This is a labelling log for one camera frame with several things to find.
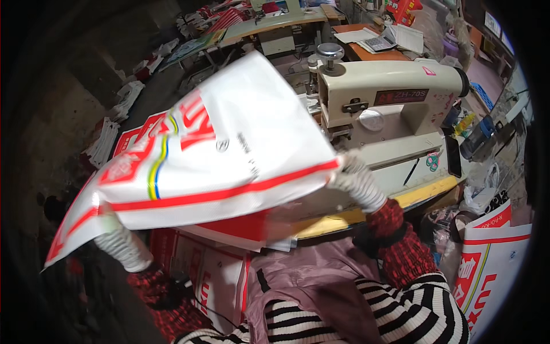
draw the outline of yellow bottle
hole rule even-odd
[[[466,130],[466,128],[474,121],[474,117],[476,117],[476,113],[472,112],[468,116],[464,117],[460,123],[454,127],[454,134],[456,136],[460,135],[463,131]]]

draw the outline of red and black patterned sleeve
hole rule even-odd
[[[396,200],[388,199],[382,208],[371,214],[369,228],[375,238],[390,237],[397,230],[405,231],[401,240],[378,250],[378,257],[384,261],[383,271],[391,286],[401,289],[424,274],[438,271],[430,250],[420,243],[413,226],[403,221],[403,209]]]
[[[155,325],[168,343],[199,329],[214,328],[210,319],[179,292],[159,265],[153,263],[145,271],[129,274],[128,283],[147,304]]]

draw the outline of white glove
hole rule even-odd
[[[327,188],[349,193],[363,212],[372,213],[380,209],[387,198],[376,185],[372,171],[360,157],[360,151],[352,149],[341,158],[343,168],[331,176]]]
[[[143,241],[124,227],[113,213],[104,216],[109,232],[96,237],[93,240],[96,245],[120,261],[127,272],[140,272],[147,269],[153,261],[153,255]]]

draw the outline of sewing machine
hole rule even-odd
[[[280,21],[280,18],[277,18],[278,16],[266,16],[266,13],[262,10],[262,6],[265,3],[273,2],[274,0],[250,0],[250,4],[252,5],[252,9],[256,13],[256,19],[255,22],[262,21],[263,23],[269,22],[269,21]],[[302,15],[303,11],[300,8],[300,2],[298,0],[286,0],[287,3],[287,13],[284,13],[282,15]]]
[[[316,54],[317,66],[308,60],[317,75],[307,96],[318,97],[321,126],[334,145],[362,148],[373,170],[442,149],[439,127],[455,98],[468,94],[461,69],[430,59],[335,63],[344,56],[335,43],[320,44]]]

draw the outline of mobile phone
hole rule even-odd
[[[451,136],[445,135],[445,145],[447,146],[447,164],[449,174],[456,178],[462,177],[462,165],[460,164],[460,151],[458,141]]]

